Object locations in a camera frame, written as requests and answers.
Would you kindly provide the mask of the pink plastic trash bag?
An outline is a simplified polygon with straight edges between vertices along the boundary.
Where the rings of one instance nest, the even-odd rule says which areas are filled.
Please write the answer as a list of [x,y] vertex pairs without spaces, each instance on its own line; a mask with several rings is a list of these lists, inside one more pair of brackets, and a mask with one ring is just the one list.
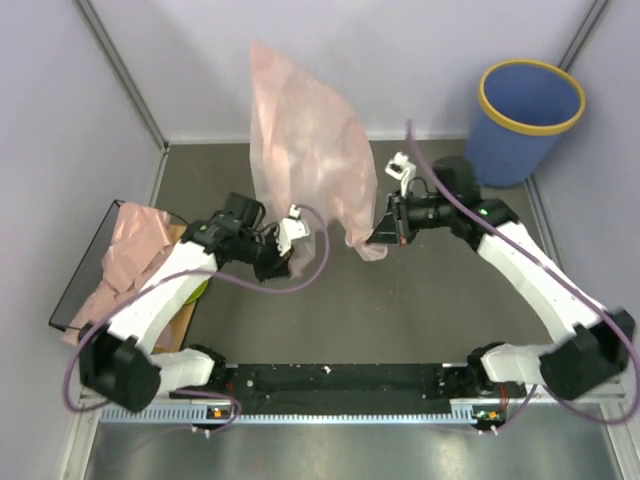
[[118,208],[109,246],[100,257],[100,281],[62,334],[64,343],[77,345],[80,328],[99,321],[142,289],[176,243],[170,224],[171,214],[163,210],[133,202]]
[[344,242],[366,262],[385,246],[369,245],[378,178],[355,110],[334,89],[287,55],[255,40],[250,47],[250,166],[256,198],[269,221],[292,205],[313,207],[312,231],[337,221]]

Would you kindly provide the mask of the blue trash bin yellow rim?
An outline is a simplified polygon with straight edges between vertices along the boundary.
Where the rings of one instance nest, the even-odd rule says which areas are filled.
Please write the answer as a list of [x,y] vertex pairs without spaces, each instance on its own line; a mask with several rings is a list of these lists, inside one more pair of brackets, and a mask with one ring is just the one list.
[[536,60],[512,59],[481,77],[479,114],[465,156],[477,181],[508,188],[526,181],[586,110],[581,84],[564,70]]

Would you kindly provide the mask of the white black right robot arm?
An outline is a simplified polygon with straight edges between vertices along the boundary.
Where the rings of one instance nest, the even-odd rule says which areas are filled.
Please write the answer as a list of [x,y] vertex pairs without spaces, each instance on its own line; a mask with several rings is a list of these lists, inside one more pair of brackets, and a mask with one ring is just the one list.
[[545,386],[562,400],[575,400],[622,373],[629,352],[600,317],[602,305],[586,296],[536,245],[515,212],[501,199],[483,198],[470,162],[459,156],[437,160],[435,176],[449,190],[416,194],[416,166],[401,152],[385,172],[399,183],[368,241],[412,243],[418,232],[447,228],[496,268],[542,321],[549,345],[494,342],[467,359],[466,380],[487,396],[502,383]]

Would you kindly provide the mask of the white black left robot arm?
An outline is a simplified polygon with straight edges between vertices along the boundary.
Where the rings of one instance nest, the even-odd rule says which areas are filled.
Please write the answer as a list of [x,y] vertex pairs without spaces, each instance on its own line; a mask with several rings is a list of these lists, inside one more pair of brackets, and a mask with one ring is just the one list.
[[81,383],[107,400],[138,413],[159,394],[195,387],[216,396],[226,387],[223,358],[206,347],[157,353],[161,333],[191,295],[227,263],[253,267],[258,281],[288,276],[296,240],[309,229],[300,209],[267,228],[264,205],[232,193],[222,210],[187,226],[178,243],[136,300],[128,300],[79,354]]

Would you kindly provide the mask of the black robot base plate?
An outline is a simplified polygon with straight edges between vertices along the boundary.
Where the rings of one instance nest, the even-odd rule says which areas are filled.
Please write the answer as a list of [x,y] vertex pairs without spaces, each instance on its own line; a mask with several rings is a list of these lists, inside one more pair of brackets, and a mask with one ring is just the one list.
[[231,396],[246,415],[448,413],[453,400],[502,408],[510,397],[504,386],[478,384],[465,365],[434,363],[228,365],[196,390]]

